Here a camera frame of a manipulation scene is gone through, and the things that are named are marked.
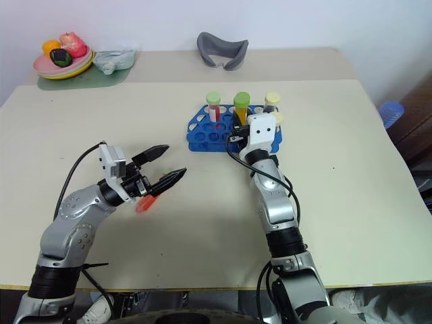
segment blue test tube rack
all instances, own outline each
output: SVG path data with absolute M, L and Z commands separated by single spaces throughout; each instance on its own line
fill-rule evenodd
M 216 123 L 210 121 L 208 105 L 204 105 L 189 121 L 186 140 L 189 142 L 189 150 L 192 152 L 225 152 L 225 141 L 233 130 L 234 105 L 220 105 L 220 120 Z M 252 113 L 262 113 L 262 105 L 250 105 Z M 282 142 L 280 126 L 276 127 L 275 140 L 271 144 L 271 152 L 279 150 Z M 238 153 L 237 144 L 230 144 L 231 152 Z

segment yellow cap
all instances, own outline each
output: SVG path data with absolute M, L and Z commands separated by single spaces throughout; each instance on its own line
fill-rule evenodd
M 284 121 L 284 115 L 282 115 L 278 111 L 272 111 L 271 114 L 276 117 L 276 126 L 280 126 L 280 124 L 282 124 L 282 122 Z
M 267 105 L 276 106 L 281 101 L 281 96 L 277 92 L 268 92 L 264 101 Z

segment blue bottle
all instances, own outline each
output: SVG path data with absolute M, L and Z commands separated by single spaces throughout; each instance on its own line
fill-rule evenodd
M 404 106 L 396 101 L 386 101 L 378 109 L 378 113 L 384 123 L 384 128 L 388 130 L 405 112 Z

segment white wall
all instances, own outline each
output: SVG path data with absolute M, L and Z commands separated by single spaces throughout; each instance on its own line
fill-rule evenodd
M 251 49 L 333 46 L 376 104 L 399 99 L 432 67 L 430 0 L 75 0 L 0 3 L 0 103 L 42 43 L 75 31 L 91 47 L 194 49 L 198 33 L 247 38 Z

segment pink toy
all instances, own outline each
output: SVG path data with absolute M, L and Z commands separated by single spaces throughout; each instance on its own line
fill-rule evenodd
M 87 52 L 87 45 L 74 32 L 66 32 L 60 35 L 61 48 L 65 49 L 72 59 L 81 57 Z

